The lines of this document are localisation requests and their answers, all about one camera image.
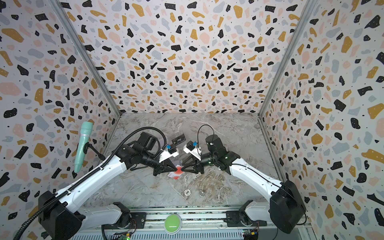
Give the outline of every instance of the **mint green microphone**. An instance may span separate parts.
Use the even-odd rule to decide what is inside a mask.
[[[80,172],[81,166],[83,165],[85,153],[83,151],[84,145],[89,141],[89,136],[92,133],[93,123],[83,122],[80,128],[80,141],[77,146],[76,159],[74,161],[74,172]]]

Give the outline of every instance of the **patterned wall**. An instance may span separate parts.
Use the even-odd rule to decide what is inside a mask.
[[[123,112],[258,112],[305,1],[62,6]]]
[[[11,239],[37,211],[39,195],[54,192],[79,174],[73,161],[83,121],[104,147],[117,119],[45,1],[0,1],[0,239]],[[23,239],[45,239],[34,221]]]
[[[318,239],[384,239],[384,1],[321,1],[262,116]]]

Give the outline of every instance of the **round green button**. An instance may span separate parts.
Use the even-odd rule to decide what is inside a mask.
[[[169,215],[164,222],[165,231],[168,234],[176,234],[181,228],[181,218],[177,214]]]

